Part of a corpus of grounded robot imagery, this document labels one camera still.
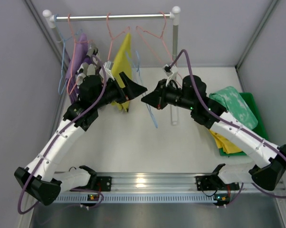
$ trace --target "gray wall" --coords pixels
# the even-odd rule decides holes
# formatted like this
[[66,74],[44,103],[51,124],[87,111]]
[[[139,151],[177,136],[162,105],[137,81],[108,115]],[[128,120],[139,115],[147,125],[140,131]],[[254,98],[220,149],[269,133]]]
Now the gray wall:
[[240,70],[270,140],[286,144],[286,0],[281,0]]
[[58,60],[22,1],[0,1],[0,228],[18,218],[14,178],[49,139],[57,106]]
[[[188,50],[193,66],[234,66],[243,52],[254,29],[257,27],[271,0],[33,0],[38,11],[51,10],[54,14],[72,15],[106,15],[154,13],[160,10],[169,12],[173,6],[181,7],[179,50]],[[130,25],[133,35],[133,49],[137,49],[142,58],[142,66],[158,66],[157,60],[146,48],[136,34],[135,27],[160,34],[163,20],[111,21],[113,34],[118,34]],[[83,28],[101,50],[103,56],[108,55],[110,38],[106,22],[73,23],[75,28]],[[70,36],[68,24],[60,22],[59,28],[66,37]],[[161,41],[145,36],[153,48],[165,61],[170,61]],[[113,57],[121,39],[113,47]],[[168,22],[165,40],[172,49],[172,22]],[[72,53],[70,41],[67,50]],[[185,65],[182,58],[179,65]]]

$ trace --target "green basket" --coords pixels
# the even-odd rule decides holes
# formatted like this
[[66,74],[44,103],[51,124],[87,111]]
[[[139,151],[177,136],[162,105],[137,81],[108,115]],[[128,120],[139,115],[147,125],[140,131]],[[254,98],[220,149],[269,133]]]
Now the green basket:
[[[258,134],[260,137],[268,140],[268,135],[267,135],[266,129],[262,123],[261,116],[260,116],[260,113],[257,109],[253,95],[251,93],[240,93],[240,95],[243,98],[243,100],[247,103],[248,107],[251,109],[252,113],[254,114],[254,116],[258,120],[258,124],[253,129],[253,132]],[[223,151],[223,148],[219,148],[219,153],[221,156],[244,156],[244,155],[246,155],[243,151],[241,151],[239,153],[227,154]]]

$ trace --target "table surface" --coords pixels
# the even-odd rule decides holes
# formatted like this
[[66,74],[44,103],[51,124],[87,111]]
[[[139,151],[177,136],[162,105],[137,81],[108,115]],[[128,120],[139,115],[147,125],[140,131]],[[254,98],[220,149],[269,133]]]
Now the table surface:
[[[207,93],[227,86],[241,92],[233,67],[193,67],[207,85]],[[182,76],[188,69],[179,68]],[[165,78],[161,68],[142,68],[144,86],[149,91]],[[99,117],[70,148],[58,171],[86,165],[97,172],[134,173],[207,173],[218,164],[251,162],[247,156],[221,157],[209,131],[191,119],[190,111],[179,108],[180,123],[171,125],[170,108],[152,109],[158,122],[156,129],[141,98],[130,103],[129,113],[107,105]],[[67,98],[63,113],[70,105]]]

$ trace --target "purple cable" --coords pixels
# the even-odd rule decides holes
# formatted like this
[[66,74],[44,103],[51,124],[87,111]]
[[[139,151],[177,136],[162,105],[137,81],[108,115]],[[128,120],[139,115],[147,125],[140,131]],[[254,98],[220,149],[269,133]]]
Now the purple cable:
[[[102,91],[99,95],[99,97],[95,100],[95,102],[89,107],[87,108],[84,112],[82,112],[78,117],[76,117],[75,119],[73,119],[70,123],[68,123],[59,133],[62,134],[70,125],[72,125],[75,121],[77,121],[79,118],[81,118],[83,115],[85,115],[86,113],[88,113],[99,101],[100,99],[102,98],[104,92],[105,92],[105,88],[106,88],[106,81],[107,81],[107,77],[106,77],[106,71],[103,67],[103,63],[102,61],[95,55],[92,55],[91,58],[96,58],[96,60],[101,63],[101,66],[102,66],[102,70],[103,70],[103,74],[104,74],[104,84],[103,84],[103,88],[102,88]],[[51,143],[49,144],[48,148],[46,149],[45,153],[43,154],[43,157],[46,157],[46,155],[48,154],[48,152],[50,151],[50,148],[53,146],[54,142],[57,140],[57,138],[59,137],[59,135],[57,134],[53,140],[51,141]],[[22,188],[21,190],[21,193],[20,193],[20,196],[19,196],[19,202],[18,202],[18,212],[19,214],[23,215],[23,214],[26,214],[27,212],[31,211],[37,204],[38,202],[36,202],[33,206],[31,206],[29,209],[27,209],[26,211],[22,211],[21,210],[21,202],[23,200],[23,197],[24,197],[24,194],[25,194],[25,190],[27,189],[27,186],[29,184],[29,182],[31,181],[34,173],[37,171],[37,169],[39,168],[39,166],[41,165],[43,161],[43,158],[41,158],[36,167],[33,169],[32,173],[29,175],[26,183],[24,184],[24,187]]]
[[[194,87],[194,90],[195,90],[195,93],[199,99],[199,102],[202,104],[203,108],[209,113],[211,114],[212,116],[214,116],[215,118],[217,118],[218,120],[232,126],[232,127],[236,127],[237,129],[240,128],[240,126],[238,125],[235,125],[233,123],[230,123],[229,121],[225,120],[225,119],[222,119],[220,116],[216,115],[215,113],[213,113],[211,110],[209,110],[209,108],[207,107],[207,105],[204,103],[199,91],[198,91],[198,88],[196,86],[196,82],[195,82],[195,79],[194,79],[194,76],[192,74],[192,71],[191,71],[191,62],[190,62],[190,58],[189,58],[189,55],[187,53],[187,51],[185,49],[181,50],[180,53],[178,54],[178,56],[176,57],[176,59],[173,61],[173,63],[170,65],[170,67],[172,67],[176,62],[177,60],[180,58],[181,54],[184,53],[185,54],[185,57],[186,57],[186,62],[187,62],[187,66],[188,66],[188,69],[189,69],[189,73],[190,73],[190,77],[191,77],[191,83],[192,83],[192,86]],[[247,133],[248,135],[252,136],[254,139],[256,139],[257,141],[259,142],[263,142],[263,139],[262,138],[259,138],[257,135],[251,133],[250,131],[248,131],[247,129],[244,129],[244,128],[241,128],[241,130],[245,133]],[[276,154],[278,154],[285,162],[286,162],[286,157],[276,148],[274,148],[273,146],[271,146],[269,143],[267,142],[264,142],[264,145],[268,148],[270,148],[272,151],[274,151]],[[271,193],[268,193],[266,191],[264,191],[263,189],[261,189],[260,187],[258,187],[256,184],[252,183],[259,191],[261,191],[262,193],[268,195],[268,196],[271,196],[271,197],[274,197],[274,198],[279,198],[279,199],[286,199],[286,196],[276,196],[274,194],[271,194]]]
[[[103,195],[101,192],[99,192],[99,191],[85,190],[85,189],[72,189],[72,190],[70,190],[70,191],[94,192],[94,193],[97,193],[98,195],[100,195],[100,196],[101,196],[100,201],[98,201],[98,202],[97,202],[95,205],[93,205],[92,207],[89,207],[90,209],[94,209],[94,208],[99,207],[100,204],[101,204],[101,202],[104,200],[104,195]],[[37,219],[37,222],[38,222],[38,224],[39,224],[40,226],[43,226],[43,225],[45,225],[46,223],[50,222],[51,219],[53,219],[53,218],[59,216],[64,210],[66,210],[66,209],[68,209],[68,208],[78,207],[78,206],[79,206],[78,204],[70,204],[70,205],[67,205],[66,207],[64,207],[64,208],[62,208],[61,210],[57,211],[54,216],[51,216],[51,217],[48,218],[46,221],[44,221],[44,222],[39,222],[38,219]]]

